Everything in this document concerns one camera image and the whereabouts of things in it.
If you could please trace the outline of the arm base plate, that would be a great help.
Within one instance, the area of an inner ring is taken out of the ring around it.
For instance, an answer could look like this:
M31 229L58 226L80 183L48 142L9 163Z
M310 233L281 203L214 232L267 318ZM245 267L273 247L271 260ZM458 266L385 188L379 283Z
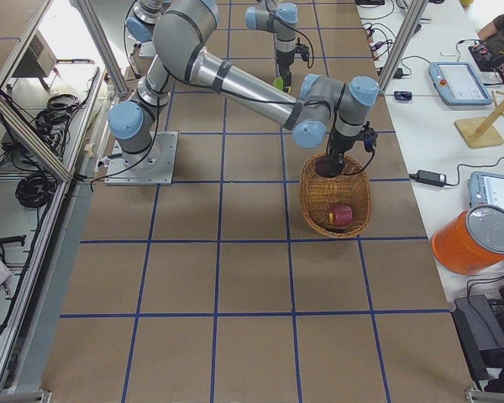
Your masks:
M107 177L109 186L168 186L172 183L179 139L177 131L150 132L155 137L155 144L150 152L127 154L114 141L113 152L120 154L108 164Z
M136 42L135 43L135 48L138 50L138 57L139 58L154 58L155 57L155 47L153 45L152 41L149 42Z

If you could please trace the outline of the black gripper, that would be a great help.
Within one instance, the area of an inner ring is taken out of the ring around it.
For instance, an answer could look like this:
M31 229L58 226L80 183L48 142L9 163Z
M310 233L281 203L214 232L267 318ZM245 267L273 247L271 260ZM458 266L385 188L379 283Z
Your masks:
M289 52L276 51L276 66L284 84L292 84L291 65L295 60L295 50Z
M346 136L330 136L327 146L328 168L344 168L344 155L354 147L356 140Z

